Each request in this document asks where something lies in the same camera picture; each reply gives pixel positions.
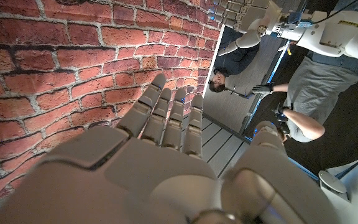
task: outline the person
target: person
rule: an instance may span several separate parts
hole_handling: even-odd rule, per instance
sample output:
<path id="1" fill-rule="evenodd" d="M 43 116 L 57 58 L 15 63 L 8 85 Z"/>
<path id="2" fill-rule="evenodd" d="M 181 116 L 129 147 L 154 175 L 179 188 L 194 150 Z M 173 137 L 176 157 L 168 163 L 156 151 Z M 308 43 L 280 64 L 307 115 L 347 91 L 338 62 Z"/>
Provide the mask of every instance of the person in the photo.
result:
<path id="1" fill-rule="evenodd" d="M 225 27 L 219 45 L 219 50 L 227 47 L 231 42 L 242 37 L 242 34 L 232 28 Z M 237 49 L 229 54 L 216 57 L 214 76 L 209 81 L 209 89 L 219 93 L 226 89 L 225 80 L 230 75 L 238 75 L 244 71 L 254 59 L 259 50 L 259 44 L 249 49 Z"/>
<path id="2" fill-rule="evenodd" d="M 351 2 L 340 0 L 334 10 L 340 10 Z M 358 11 L 358 1 L 346 10 Z M 276 114 L 288 118 L 280 128 L 282 139 L 285 141 L 290 137 L 299 142 L 310 142 L 325 133 L 323 124 L 335 107 L 339 94 L 357 82 L 358 59 L 308 52 L 289 83 L 257 85 L 252 91 L 261 93 L 263 97 L 273 92 L 287 92 L 284 107 L 276 110 Z"/>

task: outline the human arm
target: human arm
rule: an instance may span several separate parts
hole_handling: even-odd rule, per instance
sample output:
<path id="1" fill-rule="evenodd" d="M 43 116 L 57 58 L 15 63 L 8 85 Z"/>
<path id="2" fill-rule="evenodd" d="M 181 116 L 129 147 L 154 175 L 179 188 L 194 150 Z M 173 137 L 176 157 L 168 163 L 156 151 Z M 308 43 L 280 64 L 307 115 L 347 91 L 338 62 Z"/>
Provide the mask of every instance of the human arm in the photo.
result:
<path id="1" fill-rule="evenodd" d="M 324 126 L 307 115 L 290 109 L 284 109 L 283 114 L 301 129 L 306 138 L 318 139 L 325 133 Z"/>

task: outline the white robot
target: white robot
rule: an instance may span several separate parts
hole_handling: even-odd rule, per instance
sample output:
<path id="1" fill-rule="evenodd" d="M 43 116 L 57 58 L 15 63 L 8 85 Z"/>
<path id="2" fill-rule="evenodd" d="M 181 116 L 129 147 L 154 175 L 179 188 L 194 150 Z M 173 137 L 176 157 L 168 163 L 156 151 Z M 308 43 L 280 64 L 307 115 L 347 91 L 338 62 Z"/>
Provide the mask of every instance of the white robot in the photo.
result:
<path id="1" fill-rule="evenodd" d="M 171 97 L 164 84 L 158 75 L 117 128 L 90 129 L 52 150 L 0 209 L 0 223 L 339 223 L 270 122 L 258 124 L 221 184 L 200 159 L 197 95 L 180 152 L 185 91 L 177 91 L 163 133 Z"/>
<path id="2" fill-rule="evenodd" d="M 267 34 L 296 42 L 318 54 L 340 57 L 345 54 L 358 59 L 358 12 L 315 11 L 281 13 L 271 0 L 213 0 L 216 7 L 209 9 L 208 17 L 237 32 L 241 38 L 218 52 L 224 55 L 237 48 L 257 45 Z"/>

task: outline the robot finger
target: robot finger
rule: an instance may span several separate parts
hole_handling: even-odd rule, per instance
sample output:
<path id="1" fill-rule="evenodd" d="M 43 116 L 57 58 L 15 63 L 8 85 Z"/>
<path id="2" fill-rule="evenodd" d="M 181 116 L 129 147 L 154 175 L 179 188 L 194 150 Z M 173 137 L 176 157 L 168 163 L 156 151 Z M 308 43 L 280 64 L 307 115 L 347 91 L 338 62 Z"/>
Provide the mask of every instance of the robot finger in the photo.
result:
<path id="1" fill-rule="evenodd" d="M 167 117 L 171 94 L 172 92 L 168 88 L 162 90 L 160 98 L 158 99 L 153 113 L 149 118 L 149 122 L 147 122 L 146 127 L 144 128 L 142 137 L 140 137 L 142 140 L 159 146 L 162 131 L 165 126 L 165 118 Z"/>
<path id="2" fill-rule="evenodd" d="M 143 95 L 120 120 L 117 124 L 117 128 L 124 130 L 129 136 L 136 138 L 149 118 L 164 85 L 164 74 L 158 74 L 144 91 Z"/>
<path id="3" fill-rule="evenodd" d="M 201 120 L 203 119 L 203 97 L 196 95 L 191 102 L 189 124 L 186 128 L 183 153 L 202 158 L 201 152 Z"/>
<path id="4" fill-rule="evenodd" d="M 183 109 L 185 107 L 186 90 L 181 88 L 177 91 L 173 100 L 171 114 L 165 128 L 162 139 L 162 147 L 169 147 L 174 150 L 180 150 L 181 127 L 183 121 Z"/>

